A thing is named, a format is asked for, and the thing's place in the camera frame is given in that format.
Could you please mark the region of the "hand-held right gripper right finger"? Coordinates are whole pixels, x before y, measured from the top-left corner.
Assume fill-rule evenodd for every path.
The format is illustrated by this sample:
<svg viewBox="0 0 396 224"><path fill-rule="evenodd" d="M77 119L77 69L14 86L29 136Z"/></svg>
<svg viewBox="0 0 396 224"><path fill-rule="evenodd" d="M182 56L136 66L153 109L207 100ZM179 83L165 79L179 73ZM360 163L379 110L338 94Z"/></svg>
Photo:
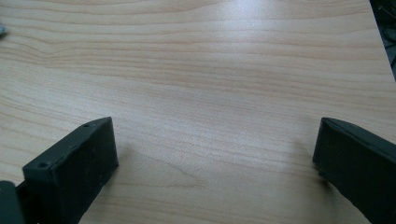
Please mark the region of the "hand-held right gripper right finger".
<svg viewBox="0 0 396 224"><path fill-rule="evenodd" d="M313 163L372 224L396 224L396 144L355 124L323 118Z"/></svg>

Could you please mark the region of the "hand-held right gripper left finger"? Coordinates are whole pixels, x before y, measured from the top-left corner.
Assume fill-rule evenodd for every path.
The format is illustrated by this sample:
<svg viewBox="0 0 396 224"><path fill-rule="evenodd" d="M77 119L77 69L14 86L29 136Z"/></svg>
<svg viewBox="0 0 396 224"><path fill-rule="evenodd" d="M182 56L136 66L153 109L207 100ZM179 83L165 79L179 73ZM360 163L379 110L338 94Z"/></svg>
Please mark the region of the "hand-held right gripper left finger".
<svg viewBox="0 0 396 224"><path fill-rule="evenodd" d="M23 166L43 224L78 224L119 166L112 118L87 122Z"/></svg>

